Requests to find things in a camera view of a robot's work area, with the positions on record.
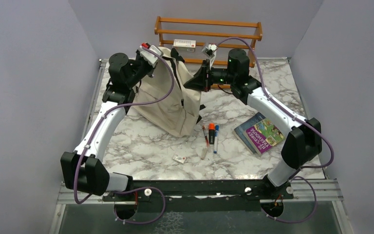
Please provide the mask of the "beige canvas backpack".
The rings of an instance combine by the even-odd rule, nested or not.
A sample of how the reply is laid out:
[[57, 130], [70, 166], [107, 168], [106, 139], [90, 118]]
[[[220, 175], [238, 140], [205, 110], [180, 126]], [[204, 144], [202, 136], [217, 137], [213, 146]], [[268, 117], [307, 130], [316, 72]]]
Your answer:
[[189, 136], [197, 122], [201, 105], [201, 92], [184, 87], [193, 78], [185, 66], [184, 59], [174, 48], [159, 48], [166, 64], [158, 62], [153, 77], [145, 77], [139, 85], [135, 103], [151, 102], [166, 95], [174, 84], [168, 97], [149, 104], [134, 106], [134, 109], [150, 122], [176, 137]]

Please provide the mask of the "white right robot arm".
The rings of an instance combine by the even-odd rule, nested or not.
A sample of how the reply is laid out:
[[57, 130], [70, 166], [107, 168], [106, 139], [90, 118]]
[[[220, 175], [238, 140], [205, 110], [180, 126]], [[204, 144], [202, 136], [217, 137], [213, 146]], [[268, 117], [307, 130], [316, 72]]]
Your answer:
[[261, 112], [286, 137], [281, 150], [282, 159], [264, 178], [262, 194], [274, 198], [281, 186], [296, 175], [297, 171], [322, 151], [320, 122], [293, 113], [267, 92], [260, 81], [249, 74], [250, 59], [243, 49], [231, 49], [227, 68], [211, 68], [209, 60], [203, 60], [193, 78], [184, 84], [187, 89], [207, 92], [212, 84], [228, 84], [231, 92], [244, 104]]

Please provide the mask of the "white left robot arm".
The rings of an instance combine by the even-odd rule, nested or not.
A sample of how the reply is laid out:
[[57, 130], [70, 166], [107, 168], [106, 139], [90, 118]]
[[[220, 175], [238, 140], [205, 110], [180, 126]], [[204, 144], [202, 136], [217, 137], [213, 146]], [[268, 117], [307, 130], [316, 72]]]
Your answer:
[[60, 163], [65, 186], [74, 194], [102, 195], [115, 191], [121, 200], [133, 196], [132, 176], [110, 173], [103, 165], [106, 148], [118, 124], [134, 106], [135, 86], [152, 76], [159, 56], [139, 51], [135, 59], [124, 53], [109, 58], [110, 79], [93, 125], [72, 152], [64, 152]]

